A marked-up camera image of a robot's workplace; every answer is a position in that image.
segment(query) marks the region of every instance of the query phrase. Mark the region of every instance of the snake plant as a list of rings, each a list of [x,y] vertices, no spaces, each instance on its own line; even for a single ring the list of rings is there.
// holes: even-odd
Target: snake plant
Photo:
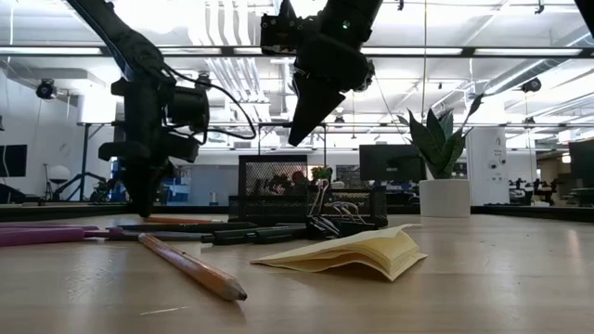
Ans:
[[[435,179],[448,179],[452,177],[454,165],[462,155],[466,135],[463,134],[464,126],[476,110],[481,106],[484,95],[477,96],[472,101],[471,109],[459,129],[454,132],[453,110],[443,113],[439,119],[430,109],[427,115],[426,125],[415,120],[412,112],[408,111],[408,121],[398,116],[398,120],[408,126],[412,144],[419,149],[421,157],[425,160],[429,171]]]

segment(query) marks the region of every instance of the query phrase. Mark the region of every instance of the yellow pencil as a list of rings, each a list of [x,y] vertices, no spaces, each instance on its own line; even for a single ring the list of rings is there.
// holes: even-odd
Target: yellow pencil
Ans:
[[[184,251],[169,246],[151,235],[143,233],[138,236],[138,241],[223,299],[245,301],[248,298],[248,294],[245,293],[235,277],[198,260]]]

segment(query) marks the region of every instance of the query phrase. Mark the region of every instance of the table surface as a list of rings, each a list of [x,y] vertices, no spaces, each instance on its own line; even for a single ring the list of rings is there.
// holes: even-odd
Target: table surface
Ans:
[[[134,216],[59,223],[117,225]],[[300,273],[250,260],[309,241],[175,243],[236,276],[225,302],[134,242],[0,249],[0,332],[591,333],[594,225],[474,215],[392,216],[429,257],[394,283],[365,266]]]

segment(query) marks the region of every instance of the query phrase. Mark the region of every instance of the ceiling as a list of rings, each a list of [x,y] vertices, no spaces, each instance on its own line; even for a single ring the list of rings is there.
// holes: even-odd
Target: ceiling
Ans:
[[[231,45],[223,34],[225,29],[225,5],[233,8],[233,38],[239,43],[241,32],[247,32],[250,44],[258,46],[259,21],[263,13],[274,13],[276,0],[201,0],[205,2],[206,11],[202,21],[213,33],[209,25],[213,21],[211,10],[218,5],[219,22],[218,37],[211,36],[212,41],[220,40],[223,45]],[[239,5],[247,2],[247,28],[239,28]],[[323,6],[322,0],[293,1],[295,9],[302,14],[314,14],[316,7]],[[384,1],[373,26],[373,34],[366,46],[423,46],[425,44],[425,27],[427,41],[430,46],[558,46],[567,35],[579,29],[585,29],[573,0],[544,0],[545,10],[535,14],[536,0],[427,0],[427,20],[425,21],[425,3],[423,0],[406,0],[403,11],[397,10],[397,1]],[[136,13],[142,4],[143,14],[147,19],[124,20],[145,34],[155,45],[195,45],[190,39],[190,24],[200,22],[200,14],[188,10],[195,6],[192,0],[116,0],[116,8]],[[156,21],[169,23],[169,26],[155,32]],[[60,0],[1,0],[0,1],[0,45],[103,45],[101,40],[83,23],[76,14]],[[285,99],[287,91],[283,85],[285,65],[271,63],[272,58],[253,58],[260,86],[264,97],[269,100],[269,118],[281,117],[281,111],[291,108],[290,98]],[[376,78],[373,85],[364,93],[346,94],[341,105],[346,122],[389,122],[391,116],[403,114],[406,109],[416,112],[441,102],[443,97],[463,87],[472,92],[473,87],[481,87],[502,74],[510,71],[524,59],[511,58],[374,58]],[[29,69],[83,69],[108,84],[120,77],[120,71],[110,58],[85,57],[12,57],[14,66]],[[167,58],[172,67],[185,71],[209,71],[209,60],[206,58]],[[561,66],[546,71],[538,78],[543,88],[538,93],[525,94],[511,89],[497,96],[505,106],[494,122],[521,122],[526,115],[538,114],[541,110],[562,106],[573,98],[592,93],[593,77],[590,74],[594,61],[589,59],[570,60]],[[423,86],[423,73],[426,73],[426,84]],[[249,86],[239,73],[241,83]],[[224,106],[225,98],[215,92],[209,93],[212,106]],[[464,95],[451,106],[457,107],[457,120],[463,118]],[[594,98],[586,97],[579,107],[561,109],[546,117],[537,117],[537,122],[559,123],[590,121],[584,115],[594,111]],[[337,112],[327,119],[333,122]],[[482,115],[480,122],[488,122],[489,115]],[[358,133],[373,132],[375,128],[357,127]],[[538,131],[533,138],[542,139],[555,135],[562,128],[547,128]],[[509,129],[510,133],[518,130]]]

